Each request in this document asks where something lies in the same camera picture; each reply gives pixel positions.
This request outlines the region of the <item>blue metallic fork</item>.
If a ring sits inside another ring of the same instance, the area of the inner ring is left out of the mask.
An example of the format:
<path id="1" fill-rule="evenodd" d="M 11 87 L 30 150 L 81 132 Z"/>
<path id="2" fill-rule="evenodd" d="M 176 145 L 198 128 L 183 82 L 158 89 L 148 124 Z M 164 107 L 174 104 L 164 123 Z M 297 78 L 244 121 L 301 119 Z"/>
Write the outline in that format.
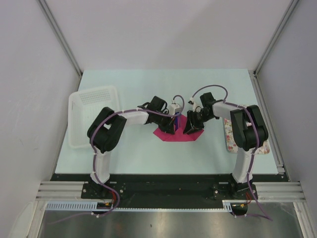
<path id="1" fill-rule="evenodd" d="M 175 115 L 176 117 L 174 121 L 174 128 L 175 128 L 174 130 L 177 131 L 181 126 L 181 113 L 177 112 Z"/>

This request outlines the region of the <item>pink paper napkin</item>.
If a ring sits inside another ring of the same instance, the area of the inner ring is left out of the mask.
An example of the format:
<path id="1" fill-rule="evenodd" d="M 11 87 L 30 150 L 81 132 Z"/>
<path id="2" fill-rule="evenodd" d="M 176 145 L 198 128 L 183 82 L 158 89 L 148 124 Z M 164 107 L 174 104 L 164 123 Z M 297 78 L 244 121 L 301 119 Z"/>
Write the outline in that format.
<path id="1" fill-rule="evenodd" d="M 204 130 L 194 132 L 192 134 L 184 134 L 183 130 L 185 129 L 187 117 L 182 115 L 180 117 L 180 126 L 177 130 L 175 130 L 174 134 L 168 134 L 162 132 L 159 128 L 157 128 L 153 134 L 158 137 L 160 140 L 165 142 L 191 142 L 196 141 L 203 133 Z"/>

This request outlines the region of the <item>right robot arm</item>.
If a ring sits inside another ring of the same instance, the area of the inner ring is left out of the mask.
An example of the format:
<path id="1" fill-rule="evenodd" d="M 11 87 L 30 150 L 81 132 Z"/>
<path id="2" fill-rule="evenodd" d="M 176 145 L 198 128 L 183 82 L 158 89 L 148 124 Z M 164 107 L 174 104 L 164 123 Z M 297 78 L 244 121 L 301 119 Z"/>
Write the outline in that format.
<path id="1" fill-rule="evenodd" d="M 233 139 L 238 147 L 237 159 L 232 177 L 235 183 L 229 185 L 229 195 L 240 199 L 246 194 L 244 183 L 252 180 L 255 153 L 268 140 L 268 130 L 257 105 L 243 107 L 223 100 L 216 100 L 212 93 L 200 96 L 202 109 L 187 112 L 184 134 L 193 134 L 204 129 L 204 123 L 211 119 L 231 121 Z"/>

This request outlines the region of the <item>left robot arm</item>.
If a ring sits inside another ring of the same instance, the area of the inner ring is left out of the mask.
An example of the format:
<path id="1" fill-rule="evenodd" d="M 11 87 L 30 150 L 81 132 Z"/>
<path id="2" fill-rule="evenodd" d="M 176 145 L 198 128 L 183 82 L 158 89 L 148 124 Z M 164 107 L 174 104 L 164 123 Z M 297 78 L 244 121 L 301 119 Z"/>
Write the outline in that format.
<path id="1" fill-rule="evenodd" d="M 175 122 L 179 120 L 184 110 L 185 101 L 176 95 L 169 105 L 165 100 L 154 96 L 150 102 L 145 102 L 134 109 L 115 112 L 104 107 L 87 131 L 90 145 L 94 151 L 91 179 L 94 183 L 92 192 L 98 198 L 109 194 L 109 164 L 111 151 L 117 146 L 126 126 L 154 123 L 166 134 L 174 135 Z"/>

